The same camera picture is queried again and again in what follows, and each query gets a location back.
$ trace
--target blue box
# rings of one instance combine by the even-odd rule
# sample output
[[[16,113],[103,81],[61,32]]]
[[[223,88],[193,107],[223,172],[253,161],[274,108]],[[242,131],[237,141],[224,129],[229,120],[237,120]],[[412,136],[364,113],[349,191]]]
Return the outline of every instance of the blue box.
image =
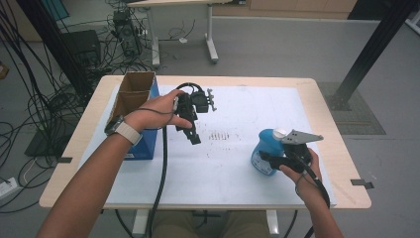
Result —
[[[127,115],[150,98],[159,96],[156,74],[152,71],[127,72],[121,82],[110,119]],[[126,154],[127,161],[154,158],[157,130],[144,130],[142,140]]]

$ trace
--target white watch strap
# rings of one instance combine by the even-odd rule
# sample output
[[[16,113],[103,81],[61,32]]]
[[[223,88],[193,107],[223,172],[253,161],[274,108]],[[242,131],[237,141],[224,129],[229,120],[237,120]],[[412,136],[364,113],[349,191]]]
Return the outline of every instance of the white watch strap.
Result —
[[[117,130],[115,130],[118,134],[125,137],[129,140],[133,145],[137,145],[140,140],[142,140],[143,135],[137,132],[133,127],[129,126],[127,123],[122,122]]]

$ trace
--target blue container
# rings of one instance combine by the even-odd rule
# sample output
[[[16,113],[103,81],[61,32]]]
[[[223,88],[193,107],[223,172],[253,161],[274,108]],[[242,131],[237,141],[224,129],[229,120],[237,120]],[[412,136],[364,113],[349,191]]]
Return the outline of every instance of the blue container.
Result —
[[[260,141],[253,151],[251,163],[259,172],[266,176],[274,175],[277,170],[272,169],[269,162],[262,160],[259,151],[269,153],[271,156],[282,157],[284,148],[280,140],[284,136],[286,136],[284,131],[278,129],[264,129],[259,133]]]

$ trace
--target right hand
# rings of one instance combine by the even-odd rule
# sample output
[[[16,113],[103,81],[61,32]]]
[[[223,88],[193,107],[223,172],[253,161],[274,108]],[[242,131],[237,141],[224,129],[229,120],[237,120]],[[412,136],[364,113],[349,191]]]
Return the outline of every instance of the right hand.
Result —
[[[318,179],[322,180],[321,171],[319,170],[319,157],[312,149],[308,148],[308,150],[312,156],[311,169]],[[323,199],[321,191],[309,174],[299,174],[288,166],[280,166],[280,170],[294,181],[298,195],[305,204],[319,200],[319,198]]]

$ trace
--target power strip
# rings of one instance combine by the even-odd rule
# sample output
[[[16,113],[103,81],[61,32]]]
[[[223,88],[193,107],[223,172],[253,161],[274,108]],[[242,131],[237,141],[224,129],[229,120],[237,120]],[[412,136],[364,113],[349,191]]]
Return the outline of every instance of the power strip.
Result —
[[[9,178],[0,184],[0,200],[18,190],[15,178]]]

